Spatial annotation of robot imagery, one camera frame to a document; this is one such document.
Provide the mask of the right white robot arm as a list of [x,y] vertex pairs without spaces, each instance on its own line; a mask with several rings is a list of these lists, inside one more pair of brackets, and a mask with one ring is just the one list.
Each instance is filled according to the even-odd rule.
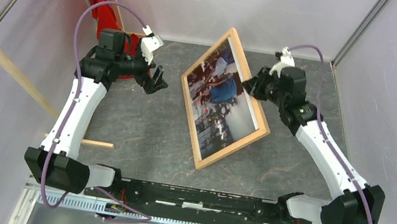
[[332,198],[329,203],[304,195],[289,198],[275,207],[275,218],[280,224],[297,218],[317,224],[378,224],[385,193],[379,185],[369,185],[335,143],[319,106],[307,100],[305,74],[297,67],[264,67],[243,82],[248,95],[277,106],[282,123],[311,155]]

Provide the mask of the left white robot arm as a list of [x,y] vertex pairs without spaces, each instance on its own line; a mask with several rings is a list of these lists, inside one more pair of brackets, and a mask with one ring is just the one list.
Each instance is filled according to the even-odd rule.
[[94,111],[120,76],[134,77],[148,94],[168,86],[162,66],[153,62],[153,51],[163,45],[160,37],[140,38],[133,56],[125,50],[131,43],[127,33],[103,29],[99,43],[79,61],[68,100],[53,129],[38,148],[29,147],[25,152],[24,160],[38,183],[77,194],[98,186],[109,199],[120,195],[120,170],[85,165],[78,156]]

